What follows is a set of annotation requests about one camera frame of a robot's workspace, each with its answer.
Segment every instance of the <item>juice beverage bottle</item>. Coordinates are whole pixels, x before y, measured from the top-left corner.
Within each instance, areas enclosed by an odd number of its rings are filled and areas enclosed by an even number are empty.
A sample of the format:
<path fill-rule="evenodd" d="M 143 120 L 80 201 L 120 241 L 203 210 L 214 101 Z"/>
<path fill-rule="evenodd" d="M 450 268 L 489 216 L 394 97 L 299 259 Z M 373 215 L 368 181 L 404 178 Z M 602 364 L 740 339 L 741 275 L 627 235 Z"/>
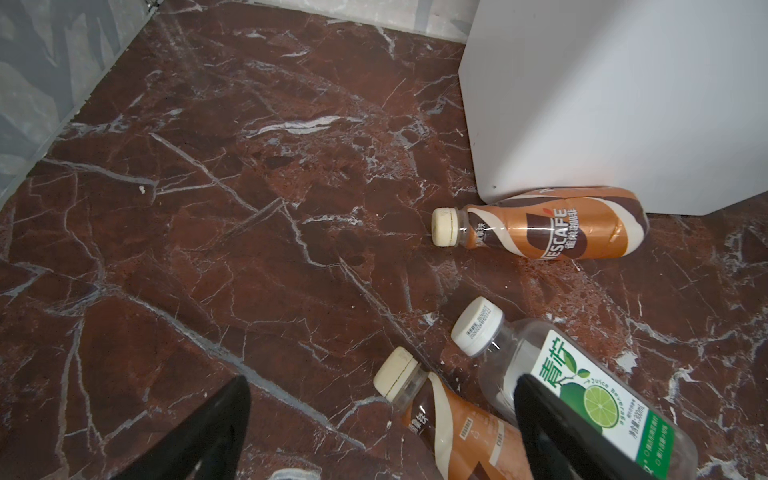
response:
<path fill-rule="evenodd" d="M 499 247 L 527 258 L 615 258 L 632 253 L 648 219 L 629 190 L 544 188 L 493 205 L 432 212 L 438 247 Z"/>
<path fill-rule="evenodd" d="M 373 385 L 435 456 L 444 480 L 532 480 L 520 432 L 459 398 L 401 346 Z"/>
<path fill-rule="evenodd" d="M 512 396 L 518 378 L 530 373 L 654 477 L 696 478 L 698 454 L 690 437 L 550 323 L 505 322 L 501 309 L 480 296 L 458 318 L 451 338 L 467 355 L 480 357 L 483 395 L 514 425 Z"/>

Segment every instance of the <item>lime illustration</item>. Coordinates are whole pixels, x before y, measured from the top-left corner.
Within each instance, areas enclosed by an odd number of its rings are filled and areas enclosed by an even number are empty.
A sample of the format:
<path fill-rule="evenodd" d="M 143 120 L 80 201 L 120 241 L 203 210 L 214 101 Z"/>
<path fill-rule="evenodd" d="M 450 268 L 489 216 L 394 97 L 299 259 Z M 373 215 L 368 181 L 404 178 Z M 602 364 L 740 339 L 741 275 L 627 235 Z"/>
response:
<path fill-rule="evenodd" d="M 595 430 L 602 433 L 603 427 L 599 426 L 587 413 L 584 407 L 584 395 L 587 390 L 578 383 L 566 383 L 560 387 L 560 399 L 571 407 L 581 418 L 592 425 Z"/>
<path fill-rule="evenodd" d="M 593 385 L 584 392 L 584 409 L 589 418 L 604 429 L 616 426 L 619 421 L 616 400 L 601 386 Z"/>

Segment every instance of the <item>cream bottle cap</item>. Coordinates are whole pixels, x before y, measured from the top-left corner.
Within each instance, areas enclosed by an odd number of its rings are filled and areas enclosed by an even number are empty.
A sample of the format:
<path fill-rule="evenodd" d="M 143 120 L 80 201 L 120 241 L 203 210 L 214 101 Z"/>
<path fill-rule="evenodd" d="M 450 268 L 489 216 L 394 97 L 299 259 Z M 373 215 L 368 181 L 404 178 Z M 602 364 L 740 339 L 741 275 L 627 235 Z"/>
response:
<path fill-rule="evenodd" d="M 389 354 L 384 365 L 373 377 L 373 386 L 387 399 L 387 402 L 392 402 L 417 366 L 419 362 L 413 358 L 413 355 L 399 346 Z"/>
<path fill-rule="evenodd" d="M 432 212 L 432 242 L 437 247 L 453 247 L 458 241 L 458 212 L 455 208 L 435 208 Z"/>
<path fill-rule="evenodd" d="M 496 336 L 504 313 L 490 300 L 479 296 L 464 309 L 451 331 L 453 342 L 464 353 L 476 356 Z"/>

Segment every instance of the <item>gray wall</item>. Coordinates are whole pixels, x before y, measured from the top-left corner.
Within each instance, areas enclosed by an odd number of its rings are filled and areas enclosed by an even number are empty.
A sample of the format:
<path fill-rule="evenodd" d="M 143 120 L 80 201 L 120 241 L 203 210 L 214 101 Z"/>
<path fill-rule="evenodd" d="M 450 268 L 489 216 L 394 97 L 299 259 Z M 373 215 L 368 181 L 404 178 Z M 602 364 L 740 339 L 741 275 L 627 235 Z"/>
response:
<path fill-rule="evenodd" d="M 0 207 L 151 13 L 146 0 L 0 0 Z"/>

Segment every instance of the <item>brown bottle label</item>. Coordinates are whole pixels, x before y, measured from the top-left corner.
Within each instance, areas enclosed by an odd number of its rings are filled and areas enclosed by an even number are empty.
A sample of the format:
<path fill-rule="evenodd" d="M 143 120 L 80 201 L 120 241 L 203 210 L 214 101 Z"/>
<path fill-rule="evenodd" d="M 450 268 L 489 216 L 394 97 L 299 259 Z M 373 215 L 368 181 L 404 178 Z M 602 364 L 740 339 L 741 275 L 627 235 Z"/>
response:
<path fill-rule="evenodd" d="M 445 480 L 532 480 L 520 432 L 429 374 L 403 424 L 435 454 Z"/>
<path fill-rule="evenodd" d="M 614 187 L 534 190 L 466 210 L 467 248 L 500 247 L 544 260 L 622 257 L 648 230 L 637 198 Z"/>

